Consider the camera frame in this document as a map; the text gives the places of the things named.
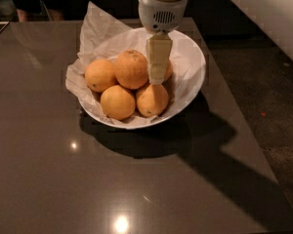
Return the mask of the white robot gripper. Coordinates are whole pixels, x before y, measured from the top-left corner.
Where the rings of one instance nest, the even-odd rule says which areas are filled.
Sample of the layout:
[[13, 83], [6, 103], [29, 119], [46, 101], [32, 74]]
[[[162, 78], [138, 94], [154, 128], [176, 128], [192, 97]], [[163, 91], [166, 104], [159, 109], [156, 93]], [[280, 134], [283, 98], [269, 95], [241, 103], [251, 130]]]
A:
[[146, 31], [157, 33], [146, 40], [149, 82], [164, 82], [173, 41], [168, 34], [175, 30], [186, 10], [188, 0], [138, 0], [139, 17]]

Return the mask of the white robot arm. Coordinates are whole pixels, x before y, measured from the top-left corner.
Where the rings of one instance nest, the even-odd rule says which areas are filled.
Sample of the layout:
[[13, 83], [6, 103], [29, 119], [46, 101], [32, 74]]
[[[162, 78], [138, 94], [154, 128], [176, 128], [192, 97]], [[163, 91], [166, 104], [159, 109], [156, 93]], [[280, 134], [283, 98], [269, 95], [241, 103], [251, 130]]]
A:
[[138, 0], [140, 21], [149, 33], [146, 40], [149, 82], [159, 85], [171, 54], [173, 40], [169, 33], [177, 29], [183, 19], [188, 0]]

